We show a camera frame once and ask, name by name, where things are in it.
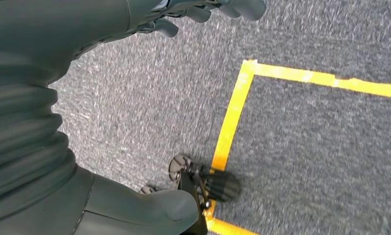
yellow tape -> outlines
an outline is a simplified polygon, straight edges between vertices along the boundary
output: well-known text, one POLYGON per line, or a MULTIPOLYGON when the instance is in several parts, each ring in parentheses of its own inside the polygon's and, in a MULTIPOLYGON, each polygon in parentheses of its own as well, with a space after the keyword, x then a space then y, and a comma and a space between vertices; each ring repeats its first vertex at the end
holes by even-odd
POLYGON ((249 93, 254 77, 254 68, 257 61, 243 61, 240 73, 235 83, 233 94, 224 117, 223 126, 215 147, 211 167, 217 170, 226 168, 227 157, 230 153, 231 143, 237 129, 238 120, 243 110, 244 102, 249 93))
MULTIPOLYGON (((241 65, 240 73, 231 95, 230 103, 224 117, 220 135, 218 136, 217 145, 215 147, 214 157, 211 164, 211 168, 213 169, 224 170, 226 168, 231 143, 237 129, 238 121, 240 119, 241 111, 243 110, 247 94, 249 93, 250 85, 253 81, 256 65, 257 61, 243 61, 243 64, 241 65)), ((210 225, 209 229, 214 229, 212 230, 213 232, 221 235, 252 234, 249 231, 212 218, 215 204, 216 202, 212 201, 211 207, 204 211, 207 224, 210 225)))
POLYGON ((342 88, 355 92, 374 94, 391 97, 391 84, 374 83, 362 81, 357 78, 336 79, 335 75, 314 72, 309 70, 298 70, 280 66, 257 64, 255 66, 255 75, 279 78, 297 82, 307 82, 322 86, 342 88))
MULTIPOLYGON (((226 168, 231 143, 254 75, 297 82, 307 82, 322 86, 391 97, 391 84, 367 82, 356 78, 348 80, 336 79, 335 75, 324 72, 258 64, 256 60, 243 61, 226 115, 224 117, 220 135, 218 137, 211 168, 218 170, 225 170, 226 168)), ((216 202, 212 201, 210 209, 204 211, 209 231, 220 235, 257 235, 235 225, 213 218, 215 205, 216 202)))
POLYGON ((214 218, 207 219, 207 227, 209 231, 219 235, 258 235, 214 218))

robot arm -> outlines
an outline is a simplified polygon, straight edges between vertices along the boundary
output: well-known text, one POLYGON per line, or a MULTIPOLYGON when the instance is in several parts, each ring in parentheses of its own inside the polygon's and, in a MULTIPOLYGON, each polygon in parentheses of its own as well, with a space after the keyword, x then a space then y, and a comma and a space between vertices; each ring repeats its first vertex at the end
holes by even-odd
POLYGON ((173 235, 200 220, 185 190, 141 195, 75 163, 48 84, 97 44, 209 19, 258 20, 262 0, 0 0, 0 235, 173 235))

